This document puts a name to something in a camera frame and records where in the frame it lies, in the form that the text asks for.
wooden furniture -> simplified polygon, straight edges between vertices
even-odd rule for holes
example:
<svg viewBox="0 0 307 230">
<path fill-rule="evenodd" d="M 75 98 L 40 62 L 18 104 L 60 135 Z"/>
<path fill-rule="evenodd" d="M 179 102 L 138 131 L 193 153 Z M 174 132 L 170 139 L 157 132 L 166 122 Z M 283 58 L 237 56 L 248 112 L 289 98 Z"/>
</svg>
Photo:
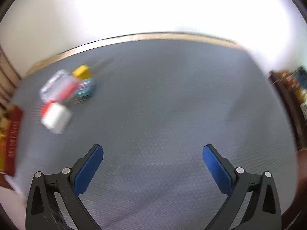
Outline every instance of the wooden furniture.
<svg viewBox="0 0 307 230">
<path fill-rule="evenodd" d="M 298 184 L 291 206 L 282 215 L 282 229 L 300 229 L 307 218 L 307 125 L 294 91 L 285 85 L 277 73 L 271 71 L 269 80 L 280 95 L 292 126 L 296 144 Z"/>
<path fill-rule="evenodd" d="M 3 50 L 0 48 L 0 115 L 9 107 L 11 96 L 20 80 L 21 77 L 12 67 Z M 12 189 L 2 174 L 0 174 L 0 186 Z"/>
</svg>

metal screw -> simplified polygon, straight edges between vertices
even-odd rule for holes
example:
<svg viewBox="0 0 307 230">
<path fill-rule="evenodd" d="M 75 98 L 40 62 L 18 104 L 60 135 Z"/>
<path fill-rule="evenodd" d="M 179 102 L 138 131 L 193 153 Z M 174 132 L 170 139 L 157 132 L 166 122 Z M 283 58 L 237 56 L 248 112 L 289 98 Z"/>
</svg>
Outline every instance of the metal screw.
<svg viewBox="0 0 307 230">
<path fill-rule="evenodd" d="M 236 169 L 236 171 L 237 171 L 239 174 L 243 174 L 243 173 L 244 173 L 244 169 L 241 168 L 241 167 L 238 167 L 238 168 Z"/>
<path fill-rule="evenodd" d="M 272 174 L 271 174 L 269 171 L 264 172 L 264 175 L 265 175 L 266 177 L 271 177 L 271 176 L 272 176 Z"/>
<path fill-rule="evenodd" d="M 36 173 L 34 174 L 34 176 L 35 176 L 36 178 L 39 178 L 39 177 L 41 176 L 41 172 L 40 172 L 40 171 L 36 172 Z"/>
<path fill-rule="evenodd" d="M 63 170 L 62 170 L 62 173 L 63 174 L 68 174 L 70 172 L 70 168 L 64 168 Z"/>
</svg>

gray carpet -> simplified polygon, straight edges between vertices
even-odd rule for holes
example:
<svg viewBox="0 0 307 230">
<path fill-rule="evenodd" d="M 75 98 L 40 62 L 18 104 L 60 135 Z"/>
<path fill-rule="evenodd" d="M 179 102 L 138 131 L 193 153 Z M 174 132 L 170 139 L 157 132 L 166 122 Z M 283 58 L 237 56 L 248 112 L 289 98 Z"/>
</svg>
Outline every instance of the gray carpet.
<svg viewBox="0 0 307 230">
<path fill-rule="evenodd" d="M 55 135 L 40 123 L 38 91 L 58 69 L 84 63 L 96 93 L 71 107 L 70 125 Z M 177 40 L 100 47 L 25 78 L 13 103 L 25 111 L 13 178 L 25 196 L 36 171 L 58 173 L 93 144 L 103 146 L 104 160 L 80 196 L 102 229 L 204 229 L 225 200 L 202 161 L 206 144 L 250 173 L 269 170 L 282 212 L 295 194 L 287 115 L 242 50 Z"/>
</svg>

white wall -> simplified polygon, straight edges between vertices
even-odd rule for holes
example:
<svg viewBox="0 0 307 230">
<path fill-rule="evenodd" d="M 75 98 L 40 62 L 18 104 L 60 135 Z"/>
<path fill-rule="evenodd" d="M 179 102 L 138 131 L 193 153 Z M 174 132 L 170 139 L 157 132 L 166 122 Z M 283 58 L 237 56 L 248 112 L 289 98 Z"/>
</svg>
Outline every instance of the white wall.
<svg viewBox="0 0 307 230">
<path fill-rule="evenodd" d="M 16 0 L 0 23 L 0 44 L 24 75 L 79 45 L 156 31 L 236 41 L 264 73 L 307 63 L 307 24 L 291 0 Z"/>
</svg>

small box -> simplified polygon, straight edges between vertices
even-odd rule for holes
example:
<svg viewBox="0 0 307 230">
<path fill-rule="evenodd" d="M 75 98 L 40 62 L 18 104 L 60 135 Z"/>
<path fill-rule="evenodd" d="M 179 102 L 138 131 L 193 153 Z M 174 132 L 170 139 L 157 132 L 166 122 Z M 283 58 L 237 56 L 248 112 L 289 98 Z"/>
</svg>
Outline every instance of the small box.
<svg viewBox="0 0 307 230">
<path fill-rule="evenodd" d="M 55 134 L 61 134 L 68 125 L 72 112 L 64 105 L 51 102 L 42 109 L 42 124 Z"/>
<path fill-rule="evenodd" d="M 50 101 L 64 102 L 73 97 L 80 80 L 64 69 L 58 70 L 40 89 L 40 98 L 44 103 Z"/>
<path fill-rule="evenodd" d="M 10 176 L 15 174 L 16 148 L 22 115 L 23 111 L 14 105 L 4 114 L 7 120 L 1 120 L 0 172 Z"/>
<path fill-rule="evenodd" d="M 92 77 L 87 65 L 79 66 L 72 72 L 72 75 L 80 80 L 89 79 Z"/>
<path fill-rule="evenodd" d="M 75 91 L 75 103 L 89 99 L 95 90 L 95 85 L 95 81 L 92 78 L 82 80 L 79 83 L 78 90 Z"/>
</svg>

